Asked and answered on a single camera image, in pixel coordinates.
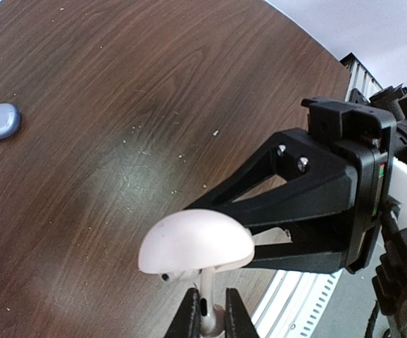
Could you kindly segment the purple earbud charging case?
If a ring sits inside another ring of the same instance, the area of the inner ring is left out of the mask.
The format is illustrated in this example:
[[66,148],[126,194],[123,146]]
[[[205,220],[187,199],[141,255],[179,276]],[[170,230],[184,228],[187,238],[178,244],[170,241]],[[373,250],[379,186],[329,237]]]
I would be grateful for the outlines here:
[[0,140],[12,137],[21,126],[22,116],[16,106],[0,103]]

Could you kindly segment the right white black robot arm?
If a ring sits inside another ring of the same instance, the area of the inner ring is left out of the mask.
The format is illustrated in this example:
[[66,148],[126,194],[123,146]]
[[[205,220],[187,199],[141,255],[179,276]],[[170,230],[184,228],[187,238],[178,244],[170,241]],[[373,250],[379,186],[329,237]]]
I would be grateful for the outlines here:
[[377,309],[395,337],[407,337],[407,89],[302,105],[307,130],[271,135],[191,208],[224,213],[253,234],[281,227],[294,235],[257,246],[251,268],[357,273],[383,238]]

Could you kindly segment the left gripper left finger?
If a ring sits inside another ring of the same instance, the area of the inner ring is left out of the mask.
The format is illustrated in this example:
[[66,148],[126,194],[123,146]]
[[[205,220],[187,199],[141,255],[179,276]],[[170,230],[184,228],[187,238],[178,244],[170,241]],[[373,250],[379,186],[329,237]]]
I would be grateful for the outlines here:
[[200,337],[201,310],[199,290],[189,288],[169,326],[165,338]]

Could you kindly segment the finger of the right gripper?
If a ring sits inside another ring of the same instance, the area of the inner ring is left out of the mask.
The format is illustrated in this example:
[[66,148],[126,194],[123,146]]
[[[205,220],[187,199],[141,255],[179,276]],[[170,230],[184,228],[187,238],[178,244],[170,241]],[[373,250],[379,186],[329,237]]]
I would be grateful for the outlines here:
[[233,174],[188,206],[242,225],[279,225],[349,210],[358,174],[346,159],[294,128],[270,136]]
[[257,244],[247,268],[334,273],[345,266],[350,240],[333,218],[314,218],[288,223],[248,224],[252,234],[275,228],[288,230],[290,243]]

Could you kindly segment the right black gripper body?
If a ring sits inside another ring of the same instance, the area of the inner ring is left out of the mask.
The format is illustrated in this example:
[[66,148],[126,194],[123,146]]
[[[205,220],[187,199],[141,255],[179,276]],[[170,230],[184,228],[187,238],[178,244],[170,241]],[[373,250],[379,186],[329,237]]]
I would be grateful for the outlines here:
[[396,119],[379,108],[322,97],[301,104],[309,110],[310,136],[356,169],[354,205],[335,227],[349,238],[344,267],[355,274],[369,264],[377,241],[391,182]]

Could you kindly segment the pink round charging case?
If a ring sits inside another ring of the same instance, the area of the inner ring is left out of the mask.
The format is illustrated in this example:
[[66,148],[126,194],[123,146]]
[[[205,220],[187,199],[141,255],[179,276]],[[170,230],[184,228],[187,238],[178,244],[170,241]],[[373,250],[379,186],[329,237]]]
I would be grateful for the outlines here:
[[242,268],[253,260],[251,232],[217,211],[191,209],[159,220],[139,249],[139,270],[166,282],[188,280],[212,268],[216,273]]

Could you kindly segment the cream earbud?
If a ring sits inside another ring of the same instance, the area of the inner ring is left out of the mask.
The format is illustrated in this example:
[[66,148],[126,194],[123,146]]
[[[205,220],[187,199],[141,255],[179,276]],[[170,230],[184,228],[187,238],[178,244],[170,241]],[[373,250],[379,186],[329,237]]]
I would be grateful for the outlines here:
[[219,337],[224,331],[225,310],[214,301],[215,268],[201,271],[199,287],[200,335],[201,337]]

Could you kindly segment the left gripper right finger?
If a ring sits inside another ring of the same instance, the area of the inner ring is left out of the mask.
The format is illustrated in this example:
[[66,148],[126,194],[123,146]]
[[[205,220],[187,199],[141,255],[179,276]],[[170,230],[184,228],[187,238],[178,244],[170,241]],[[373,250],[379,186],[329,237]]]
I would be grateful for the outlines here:
[[225,292],[225,337],[258,338],[251,317],[235,288],[227,288]]

